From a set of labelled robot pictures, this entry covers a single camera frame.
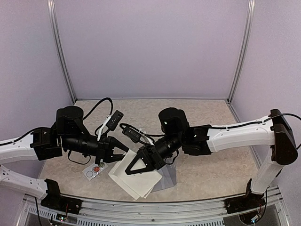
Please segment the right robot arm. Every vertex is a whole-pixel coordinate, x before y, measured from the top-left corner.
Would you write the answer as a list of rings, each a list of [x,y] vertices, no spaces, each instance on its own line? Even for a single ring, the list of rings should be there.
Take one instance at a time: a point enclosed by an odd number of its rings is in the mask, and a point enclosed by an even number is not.
[[[191,156],[210,155],[229,148],[267,145],[268,155],[247,185],[240,204],[252,208],[282,168],[298,158],[293,132],[286,114],[272,109],[270,115],[254,121],[224,126],[191,127],[183,110],[169,107],[158,114],[164,136],[153,145],[144,145],[136,153],[125,172],[127,175],[158,170],[166,158],[179,148]]]

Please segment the grey envelope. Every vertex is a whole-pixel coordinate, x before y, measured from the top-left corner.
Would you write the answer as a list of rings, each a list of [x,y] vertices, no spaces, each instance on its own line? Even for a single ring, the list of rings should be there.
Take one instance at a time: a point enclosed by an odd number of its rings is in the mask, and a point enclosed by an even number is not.
[[[151,191],[152,193],[174,187],[177,184],[176,166],[174,164],[165,165],[158,170],[158,173],[162,176],[162,178],[158,183],[156,183]]]

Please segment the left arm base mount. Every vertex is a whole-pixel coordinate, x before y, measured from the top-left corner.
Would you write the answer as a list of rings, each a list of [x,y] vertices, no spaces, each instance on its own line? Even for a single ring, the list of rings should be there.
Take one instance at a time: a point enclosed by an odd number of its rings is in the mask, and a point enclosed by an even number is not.
[[[45,179],[47,184],[46,197],[41,200],[41,205],[65,213],[79,214],[82,200],[63,196],[56,181]]]

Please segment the beige letter paper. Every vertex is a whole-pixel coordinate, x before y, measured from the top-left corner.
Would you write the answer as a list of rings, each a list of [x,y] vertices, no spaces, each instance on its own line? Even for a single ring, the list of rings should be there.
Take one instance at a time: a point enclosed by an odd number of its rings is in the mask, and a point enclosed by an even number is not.
[[[118,161],[110,170],[109,177],[137,200],[138,198],[146,198],[162,179],[162,175],[157,170],[132,175],[126,174],[125,170],[134,157],[136,157],[136,153],[129,150],[124,158]]]

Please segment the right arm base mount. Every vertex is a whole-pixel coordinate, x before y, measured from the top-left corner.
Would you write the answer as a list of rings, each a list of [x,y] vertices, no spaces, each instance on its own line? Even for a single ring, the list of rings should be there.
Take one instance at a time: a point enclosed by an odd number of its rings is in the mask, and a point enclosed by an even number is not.
[[[252,179],[248,181],[244,195],[228,198],[224,201],[228,214],[258,208],[260,205],[264,206],[266,204],[263,198],[264,194],[255,194],[251,191],[251,181]]]

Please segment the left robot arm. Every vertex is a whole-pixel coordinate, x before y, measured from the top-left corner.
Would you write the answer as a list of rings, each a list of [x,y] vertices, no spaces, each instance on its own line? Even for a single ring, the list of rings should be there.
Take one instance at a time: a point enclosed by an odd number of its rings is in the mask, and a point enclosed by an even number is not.
[[[58,109],[52,127],[38,127],[19,138],[2,143],[1,164],[23,160],[43,161],[61,157],[66,151],[78,152],[85,157],[93,156],[97,165],[123,159],[123,155],[113,153],[114,149],[128,152],[128,147],[108,135],[91,135],[83,121],[84,112],[80,107],[68,106]],[[53,180],[34,179],[1,166],[0,184],[40,200],[47,199],[57,210],[66,205],[58,183]]]

